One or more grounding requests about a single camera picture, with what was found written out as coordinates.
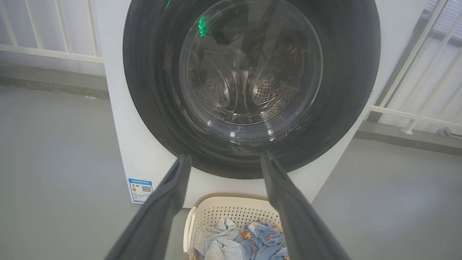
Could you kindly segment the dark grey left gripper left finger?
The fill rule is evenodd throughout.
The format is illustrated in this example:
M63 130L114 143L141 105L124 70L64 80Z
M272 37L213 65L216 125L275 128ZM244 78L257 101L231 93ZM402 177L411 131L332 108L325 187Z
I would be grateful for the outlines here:
M191 163L190 155L177 158L104 260L164 260L172 220L184 204Z

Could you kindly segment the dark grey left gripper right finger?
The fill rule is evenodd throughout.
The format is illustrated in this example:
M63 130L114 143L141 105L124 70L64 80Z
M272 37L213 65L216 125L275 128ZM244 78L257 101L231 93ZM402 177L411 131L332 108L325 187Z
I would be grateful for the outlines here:
M282 224L290 260L351 260L276 157L261 155L269 202Z

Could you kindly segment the blue cartoon print garment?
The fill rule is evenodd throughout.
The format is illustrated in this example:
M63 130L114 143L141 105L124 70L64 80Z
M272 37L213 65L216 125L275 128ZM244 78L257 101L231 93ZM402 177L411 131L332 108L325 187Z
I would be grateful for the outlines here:
M261 220L248 222L234 239L244 251L244 260L290 260L279 226Z

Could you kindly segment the pale white-blue garment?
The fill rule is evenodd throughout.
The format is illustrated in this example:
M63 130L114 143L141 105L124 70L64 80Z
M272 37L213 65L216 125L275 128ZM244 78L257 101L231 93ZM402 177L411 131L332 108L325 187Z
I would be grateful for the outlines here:
M242 229L229 218L221 218L214 228L203 226L195 233L191 260L245 260L236 238Z

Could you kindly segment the black round glass washer door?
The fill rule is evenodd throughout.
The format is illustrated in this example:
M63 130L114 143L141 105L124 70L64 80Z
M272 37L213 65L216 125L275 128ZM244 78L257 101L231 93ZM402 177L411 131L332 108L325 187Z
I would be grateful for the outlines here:
M185 92L188 45L221 25L306 37L299 91L270 120L224 123ZM380 51L376 0L131 0L123 34L127 86L152 135L195 168L231 179L261 179L265 152L293 171L333 148L365 107Z

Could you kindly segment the cream perforated laundry basket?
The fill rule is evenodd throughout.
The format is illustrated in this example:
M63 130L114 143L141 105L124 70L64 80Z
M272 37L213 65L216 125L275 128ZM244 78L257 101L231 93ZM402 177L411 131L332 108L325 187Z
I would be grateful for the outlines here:
M196 231L203 226L214 228L221 218L231 219L241 229L244 229L248 222L261 220L279 226L283 233L279 214L265 197L208 194L202 197L188 214L183 239L184 260L191 260Z

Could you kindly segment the white front-load washing machine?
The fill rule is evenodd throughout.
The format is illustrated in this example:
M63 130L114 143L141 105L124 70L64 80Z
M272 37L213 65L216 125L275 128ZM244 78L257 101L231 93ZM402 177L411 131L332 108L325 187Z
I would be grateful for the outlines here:
M151 181L156 188L176 156L148 130L129 95L123 69L122 38L131 0L95 0L99 37L104 58L109 98L126 180ZM315 161L289 173L309 202L325 184L363 122L369 107L391 76L427 0L376 0L381 26L378 75L360 116L341 140ZM192 208L202 196L213 193L267 196L264 180L228 179L191 169L183 206Z

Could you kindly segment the blue energy label sticker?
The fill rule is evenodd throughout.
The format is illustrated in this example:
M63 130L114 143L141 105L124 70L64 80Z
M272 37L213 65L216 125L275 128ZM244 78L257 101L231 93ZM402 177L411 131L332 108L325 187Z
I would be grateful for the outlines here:
M151 181L128 179L128 184L133 203L143 204L152 194Z

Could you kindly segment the stainless steel washer drum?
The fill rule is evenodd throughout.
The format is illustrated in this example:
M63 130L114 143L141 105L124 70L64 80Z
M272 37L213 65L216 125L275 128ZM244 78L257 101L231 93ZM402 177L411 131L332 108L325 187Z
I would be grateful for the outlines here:
M306 37L296 30L256 32L221 25L188 45L185 92L206 117L255 125L280 114L304 79Z

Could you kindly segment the white metal railing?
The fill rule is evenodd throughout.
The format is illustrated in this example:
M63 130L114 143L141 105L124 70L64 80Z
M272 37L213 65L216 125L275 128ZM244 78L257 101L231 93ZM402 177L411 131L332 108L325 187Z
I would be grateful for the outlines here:
M366 120L409 135L462 133L462 0L426 0Z
M0 51L104 64L96 0L0 0Z

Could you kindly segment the small grey metal bracket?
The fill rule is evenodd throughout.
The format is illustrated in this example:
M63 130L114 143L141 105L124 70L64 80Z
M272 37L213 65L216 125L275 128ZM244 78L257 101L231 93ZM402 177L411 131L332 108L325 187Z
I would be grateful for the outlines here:
M457 138L457 139L462 139L462 133L452 131L448 127L441 128L437 131L437 134L440 136L444 137L451 137L451 138Z

